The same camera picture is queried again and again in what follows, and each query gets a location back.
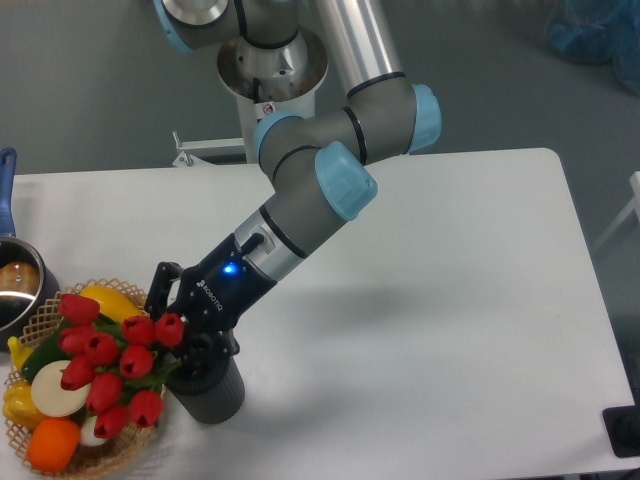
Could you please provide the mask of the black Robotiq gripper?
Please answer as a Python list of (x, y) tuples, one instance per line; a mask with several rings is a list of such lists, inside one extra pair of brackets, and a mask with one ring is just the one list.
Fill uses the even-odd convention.
[[(157, 265), (144, 310), (150, 317), (161, 317), (166, 311), (176, 313), (186, 318), (190, 332), (197, 333), (188, 334), (172, 350), (186, 371), (205, 373), (239, 353), (240, 344), (228, 330), (276, 286), (275, 280), (259, 272), (248, 259), (264, 240), (264, 235), (254, 233), (238, 246), (235, 236), (229, 235), (184, 271), (175, 262)], [(175, 301), (168, 306), (171, 288), (179, 279)]]

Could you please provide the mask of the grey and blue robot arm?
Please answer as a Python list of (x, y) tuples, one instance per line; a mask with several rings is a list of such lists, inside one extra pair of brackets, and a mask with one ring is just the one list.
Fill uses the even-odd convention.
[(320, 1), (324, 56), (337, 63), (347, 103), (305, 118), (284, 104), (310, 93), (316, 67), (311, 36), (294, 1), (158, 1), (166, 35), (181, 50), (218, 45), (220, 76), (252, 100), (250, 158), (273, 195), (196, 266), (160, 265), (148, 312), (187, 321), (175, 354), (202, 375), (238, 352), (239, 317), (375, 197), (367, 166), (433, 144), (438, 101), (410, 83), (377, 1)]

